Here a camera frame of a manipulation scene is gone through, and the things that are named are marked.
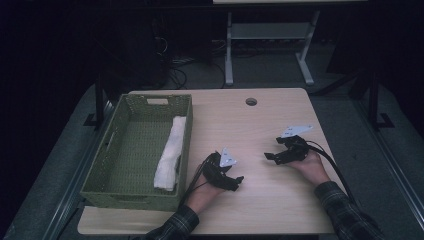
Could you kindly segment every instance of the plaid shirt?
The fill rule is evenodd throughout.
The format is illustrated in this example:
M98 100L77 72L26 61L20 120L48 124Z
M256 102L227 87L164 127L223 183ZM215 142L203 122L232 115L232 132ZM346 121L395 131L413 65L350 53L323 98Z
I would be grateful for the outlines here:
M384 239L377 224L358 207L351 204L349 198L335 182L319 185L315 189L315 195L330 216L339 239ZM147 233L142 239L187 239L198 224L199 218L196 213L189 207L182 206L162 227Z
M187 239L198 224L199 217L197 214L193 212L191 208L183 205L162 225L162 227L150 231L142 239Z
M352 204L337 183L322 183L315 195L330 216L339 239L384 239L374 220Z

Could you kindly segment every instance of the table leg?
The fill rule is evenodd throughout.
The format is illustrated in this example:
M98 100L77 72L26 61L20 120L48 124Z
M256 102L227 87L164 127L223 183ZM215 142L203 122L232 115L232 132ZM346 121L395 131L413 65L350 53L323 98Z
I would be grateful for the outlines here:
M314 16L312 17L311 23L308 28L308 32L305 37L305 46L303 47L302 51L300 53L296 53L296 59L299 63L300 70L302 71L303 78L305 79L305 82L307 85L313 85L314 80L311 76L311 73L309 72L308 65L306 64L306 55L309 50L309 46L311 45L312 37L314 36L315 26L318 22L320 11L316 11L314 13Z
M232 86L233 81L233 63L231 62L231 12L228 13L227 23L227 54L225 56L225 84Z

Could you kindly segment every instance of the metal frame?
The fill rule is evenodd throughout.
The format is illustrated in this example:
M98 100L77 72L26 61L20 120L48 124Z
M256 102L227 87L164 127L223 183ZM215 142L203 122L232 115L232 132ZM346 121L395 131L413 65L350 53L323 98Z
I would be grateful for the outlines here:
M390 173L392 174L400 192L408 203L409 208L414 214L421 229L424 230L424 203L421 201L414 187L411 185L402 168L399 166L398 160L390 150L390 147L387 145L379 131L376 131L375 124L369 121L365 107L359 101L354 103L358 112L361 113L360 116L362 117L365 126L367 126L369 132L379 146L381 153L384 155Z
M105 116L105 118L102 119L104 120L102 122L109 122L114 111L114 107L112 106L111 102L108 101L102 110L102 114ZM72 179L62 199L56 206L54 216L44 233L43 239L57 239L60 231L65 227L66 219L70 216L72 206L75 206L79 203L79 191L88 173L91 163L93 162L101 138L103 137L107 128L107 124L102 124L102 122L99 122L100 125L98 127L96 126L96 130L93 131L91 142L87 146L81 162L78 164L77 169L72 176Z
M296 53L296 60L302 71L307 85L313 85L314 80L306 63L306 55L314 36L320 11L315 11L310 22L306 23L233 23L232 13L228 12L227 21L227 49L225 56L225 84L234 84L233 64L231 61L232 39L304 39L305 45L301 52Z

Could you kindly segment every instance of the white table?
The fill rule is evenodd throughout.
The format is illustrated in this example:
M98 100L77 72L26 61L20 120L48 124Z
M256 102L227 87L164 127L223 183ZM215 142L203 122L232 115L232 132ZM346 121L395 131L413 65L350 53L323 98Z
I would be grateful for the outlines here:
M365 2L367 0L214 0L214 4L248 4L248 3L337 3ZM228 13L227 51L225 57L225 83L234 84L233 65L231 61L231 40L233 39L303 39L305 44L296 60L307 85L313 85L314 80L306 63L306 55L315 32L320 11L315 11L309 22L297 23L233 23L232 13Z

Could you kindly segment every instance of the person's left hand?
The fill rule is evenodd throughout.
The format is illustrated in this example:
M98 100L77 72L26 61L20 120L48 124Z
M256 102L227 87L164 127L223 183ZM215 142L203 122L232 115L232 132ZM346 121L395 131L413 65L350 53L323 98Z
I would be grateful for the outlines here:
M219 194L225 192L222 188L214 187L208 183L203 173L197 180L194 191L188 197L185 205L199 215Z

